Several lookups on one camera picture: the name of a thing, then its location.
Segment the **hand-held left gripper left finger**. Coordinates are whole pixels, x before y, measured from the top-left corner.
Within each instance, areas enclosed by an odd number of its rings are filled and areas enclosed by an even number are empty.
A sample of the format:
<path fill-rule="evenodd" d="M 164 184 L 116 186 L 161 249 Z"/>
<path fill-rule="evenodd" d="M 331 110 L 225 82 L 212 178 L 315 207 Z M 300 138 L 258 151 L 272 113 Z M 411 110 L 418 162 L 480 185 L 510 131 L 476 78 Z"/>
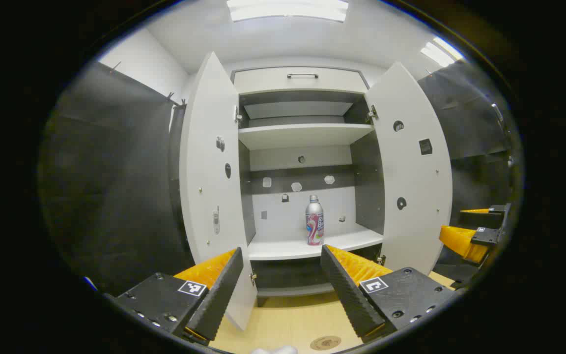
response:
<path fill-rule="evenodd" d="M 112 303 L 155 331 L 208 345 L 216 338 L 244 268 L 236 247 L 176 274 L 157 272 Z"/>

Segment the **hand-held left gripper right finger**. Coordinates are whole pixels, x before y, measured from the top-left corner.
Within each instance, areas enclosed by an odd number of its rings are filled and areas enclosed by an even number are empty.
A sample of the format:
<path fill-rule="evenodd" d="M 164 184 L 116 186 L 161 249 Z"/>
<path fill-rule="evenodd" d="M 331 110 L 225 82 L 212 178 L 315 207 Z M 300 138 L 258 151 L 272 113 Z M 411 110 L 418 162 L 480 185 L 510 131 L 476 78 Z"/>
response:
<path fill-rule="evenodd" d="M 458 296 L 413 267 L 390 270 L 332 245 L 323 245 L 320 265 L 364 343 L 412 327 Z"/>

